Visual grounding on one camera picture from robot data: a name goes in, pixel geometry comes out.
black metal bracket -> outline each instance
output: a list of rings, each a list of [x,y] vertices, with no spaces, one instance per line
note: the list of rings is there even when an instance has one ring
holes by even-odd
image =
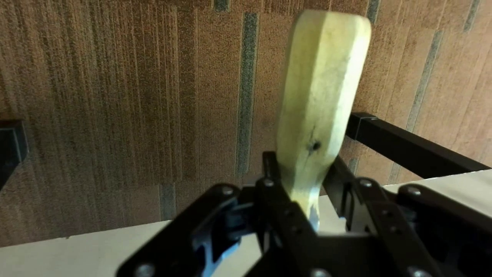
[[[352,114],[347,135],[421,177],[489,169],[389,125]],[[492,220],[419,185],[398,194],[356,178],[341,158],[323,186],[350,235],[318,237],[279,183],[275,152],[263,154],[253,188],[215,185],[118,269],[126,275],[210,275],[241,235],[261,257],[246,275],[489,277]]]
[[[350,115],[346,135],[424,178],[489,169],[366,112]]]
[[[27,155],[21,121],[0,121],[0,189]]]

pale green object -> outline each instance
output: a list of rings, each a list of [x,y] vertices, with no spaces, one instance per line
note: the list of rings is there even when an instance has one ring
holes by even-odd
[[[295,21],[276,132],[281,183],[312,223],[321,182],[339,152],[367,55],[370,23],[304,11]]]

white surface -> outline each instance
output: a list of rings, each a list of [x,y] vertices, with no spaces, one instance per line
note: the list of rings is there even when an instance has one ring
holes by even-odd
[[[415,182],[446,194],[492,217],[492,171]],[[319,197],[319,234],[344,232],[327,197]],[[118,265],[158,232],[166,223],[73,235],[0,248],[0,277],[107,277]],[[253,235],[221,263],[213,275],[243,275],[260,257]]]

brown textured wall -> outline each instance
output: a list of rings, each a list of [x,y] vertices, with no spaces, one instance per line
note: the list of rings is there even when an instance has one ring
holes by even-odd
[[[0,245],[170,218],[213,182],[255,180],[307,8],[373,23],[356,111],[492,163],[492,1],[3,0],[0,118],[23,118],[30,152],[0,192]]]

